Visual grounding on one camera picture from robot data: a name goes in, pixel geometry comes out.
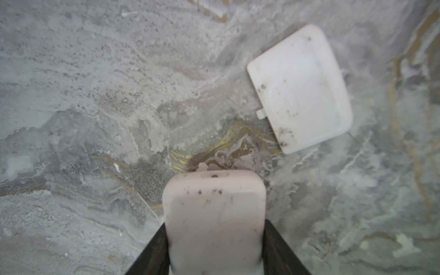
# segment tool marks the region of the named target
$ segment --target concrete floor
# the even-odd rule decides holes
[[[0,274],[123,274],[159,227],[145,202],[163,220],[164,185],[200,161],[264,179],[312,274],[440,274],[430,3],[1,1]],[[283,155],[245,67],[305,23],[354,124]]]

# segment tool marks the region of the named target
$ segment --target white residue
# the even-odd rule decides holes
[[[407,256],[413,253],[419,253],[422,250],[418,247],[414,246],[414,241],[412,238],[406,236],[405,234],[400,234],[397,235],[396,237],[396,241],[401,244],[401,248],[399,248],[398,250],[394,250],[392,252],[392,255],[395,258],[399,258],[399,257],[403,257],[403,256]]]
[[[367,250],[369,247],[368,241],[361,241],[359,247],[363,250]]]
[[[122,12],[121,16],[122,17],[127,17],[129,15],[136,15],[136,14],[137,14],[137,11],[128,11],[128,12]]]
[[[120,174],[121,172],[119,171],[119,165],[117,165],[116,163],[113,163],[113,165],[115,166],[116,171]]]

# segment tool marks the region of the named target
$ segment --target yellow stain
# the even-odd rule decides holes
[[[188,2],[190,2],[192,5],[195,5],[197,8],[199,8],[200,10],[203,11],[203,15],[204,16],[211,16],[212,19],[220,22],[220,23],[226,23],[227,21],[227,16],[226,14],[223,14],[221,17],[219,15],[217,15],[215,12],[213,12],[212,10],[208,9],[207,7],[204,7],[203,5],[201,5],[198,1],[196,0],[188,0]],[[229,0],[222,0],[223,4],[225,5],[229,5]]]

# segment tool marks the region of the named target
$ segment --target dirty surface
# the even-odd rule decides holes
[[[0,273],[123,274],[166,182],[205,162],[264,179],[312,274],[439,274],[438,5],[1,1]],[[245,67],[306,23],[354,124],[283,155]]]

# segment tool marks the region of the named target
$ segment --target white plastic lid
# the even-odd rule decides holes
[[[322,30],[307,25],[252,60],[247,70],[281,150],[290,154],[347,132],[347,88]]]

